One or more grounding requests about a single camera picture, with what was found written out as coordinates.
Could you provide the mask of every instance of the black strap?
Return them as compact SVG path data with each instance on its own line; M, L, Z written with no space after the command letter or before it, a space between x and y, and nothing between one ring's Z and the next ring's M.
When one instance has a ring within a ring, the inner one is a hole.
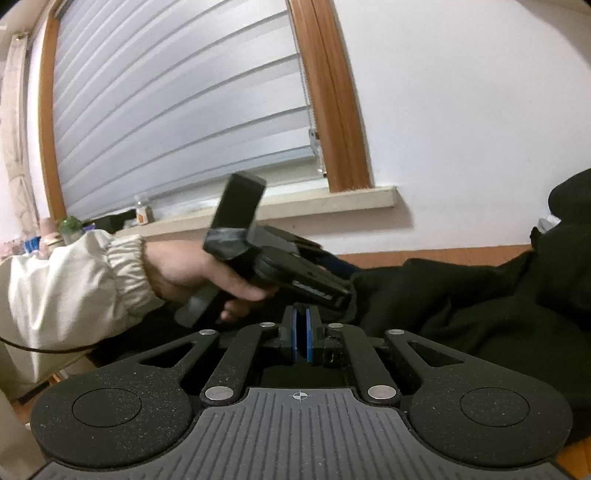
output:
M79 353L84 352L86 350L95 349L100 345L100 342L93 343L92 345L85 345L85 346L78 346L75 348L68 348L66 350L46 350L43 348L31 348L28 346L17 345L16 343L11 342L10 340L6 340L5 338L0 337L0 342L6 343L6 345L11 346L13 348L18 348L19 350L25 350L26 352L33 352L33 353L50 353L56 355L65 355L67 353Z

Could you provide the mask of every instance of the wooden window frame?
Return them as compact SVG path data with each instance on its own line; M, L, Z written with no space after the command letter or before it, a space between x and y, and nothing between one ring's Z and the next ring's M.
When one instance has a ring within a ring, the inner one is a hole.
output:
M372 185L353 76L331 0L288 0L331 192Z
M300 48L331 192L373 186L355 87L331 0L287 0ZM71 3L65 0L61 13ZM53 130L53 80L61 0L51 8L41 52L41 166L54 220L66 216Z
M41 170L49 214L54 221L61 220L66 214L64 197L61 192L57 170L56 142L53 134L53 74L56 65L57 34L60 21L56 11L60 0L51 7L47 18L45 36L41 47L41 68L39 78L38 121Z

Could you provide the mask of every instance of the ridged rubber pad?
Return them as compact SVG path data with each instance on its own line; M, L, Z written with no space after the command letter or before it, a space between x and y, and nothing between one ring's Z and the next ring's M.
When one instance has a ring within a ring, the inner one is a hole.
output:
M208 408L176 447L119 471L49 463L35 480L404 479L561 480L552 463L486 471L423 446L391 408L362 404L351 390L251 388L246 399Z

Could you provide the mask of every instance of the round pad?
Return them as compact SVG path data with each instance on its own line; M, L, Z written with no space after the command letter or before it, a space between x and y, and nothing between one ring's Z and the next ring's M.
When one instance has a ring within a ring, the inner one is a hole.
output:
M163 453L192 420L175 372L123 361L49 388L33 408L31 430L46 457L103 469Z
M132 420L141 409L142 402L135 393L121 388L100 388L78 398L72 412L85 425L105 428Z
M442 455L515 468L551 458L564 445L572 413L550 386L480 361L433 371L413 395L410 422Z
M504 388L477 388L460 401L470 420L488 427L509 427L523 421L530 412L527 400Z

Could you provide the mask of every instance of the window blind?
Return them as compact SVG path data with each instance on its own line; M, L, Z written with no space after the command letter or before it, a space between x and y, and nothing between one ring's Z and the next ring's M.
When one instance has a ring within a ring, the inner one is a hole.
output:
M285 0L73 0L54 72L68 213L312 157Z

